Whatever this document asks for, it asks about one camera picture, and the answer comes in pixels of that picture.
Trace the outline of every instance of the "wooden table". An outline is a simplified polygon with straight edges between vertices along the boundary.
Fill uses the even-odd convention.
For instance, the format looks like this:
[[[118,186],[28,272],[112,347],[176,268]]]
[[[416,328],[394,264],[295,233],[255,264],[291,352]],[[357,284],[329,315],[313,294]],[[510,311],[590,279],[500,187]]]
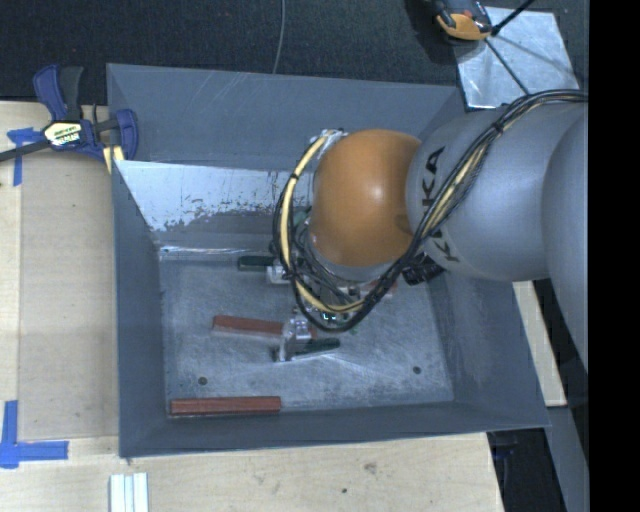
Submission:
[[[48,120],[37,103],[0,102],[0,150],[9,129]],[[110,475],[138,472],[152,512],[504,510],[482,433],[120,459],[109,177],[49,150],[23,168],[14,187],[13,162],[0,164],[0,406],[19,399],[19,440],[70,444],[68,460],[0,469],[1,510],[106,511]],[[546,403],[564,405],[533,288],[515,288]]]

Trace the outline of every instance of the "blue tape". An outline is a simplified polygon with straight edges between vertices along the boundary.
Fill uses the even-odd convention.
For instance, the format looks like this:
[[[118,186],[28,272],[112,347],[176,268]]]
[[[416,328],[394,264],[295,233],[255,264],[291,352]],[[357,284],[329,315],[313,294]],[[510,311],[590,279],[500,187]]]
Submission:
[[[69,441],[19,443],[18,401],[5,402],[0,442],[0,468],[16,469],[21,462],[35,460],[66,460]]]
[[[45,137],[41,132],[34,130],[33,128],[20,128],[18,130],[9,130],[7,137],[11,139],[17,148],[25,143],[40,142]],[[22,157],[18,156],[15,159],[13,165],[13,186],[17,187],[22,183]]]

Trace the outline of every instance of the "orange sphere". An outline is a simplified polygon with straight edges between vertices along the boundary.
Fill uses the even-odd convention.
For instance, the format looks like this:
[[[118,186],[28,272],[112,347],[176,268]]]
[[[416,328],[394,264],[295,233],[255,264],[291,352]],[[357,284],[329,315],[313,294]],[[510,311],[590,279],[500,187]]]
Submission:
[[[409,165],[420,140],[392,130],[363,130],[322,156],[314,178],[309,232],[315,249],[347,267],[400,257],[411,242],[405,204]]]

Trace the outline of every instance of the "black floor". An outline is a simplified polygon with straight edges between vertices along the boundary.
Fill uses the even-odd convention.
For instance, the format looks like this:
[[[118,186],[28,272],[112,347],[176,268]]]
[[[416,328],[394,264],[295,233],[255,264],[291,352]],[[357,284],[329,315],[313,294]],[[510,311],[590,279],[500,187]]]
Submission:
[[[539,0],[530,9],[555,14],[576,78],[588,90],[588,0]],[[83,104],[107,103],[111,62],[457,84],[452,47],[421,0],[22,0],[4,2],[3,16],[0,99],[34,100],[33,74],[51,63],[85,68]],[[536,288],[588,458],[584,369],[566,348],[548,283]],[[565,510],[542,430],[489,437],[507,512]]]

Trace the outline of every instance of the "gray bin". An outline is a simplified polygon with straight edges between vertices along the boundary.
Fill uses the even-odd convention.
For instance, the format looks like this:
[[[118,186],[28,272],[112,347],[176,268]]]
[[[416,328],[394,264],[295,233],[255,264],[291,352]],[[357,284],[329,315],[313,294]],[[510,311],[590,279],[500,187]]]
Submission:
[[[463,114],[456,88],[110,65],[108,90],[140,129],[135,161],[113,170],[121,456],[549,424],[510,284],[401,283],[338,352],[306,361],[273,363],[269,341],[211,331],[216,314],[283,321],[293,306],[289,287],[236,262],[266,252],[279,187],[311,137],[425,137]],[[167,412],[173,398],[273,394],[273,416]]]

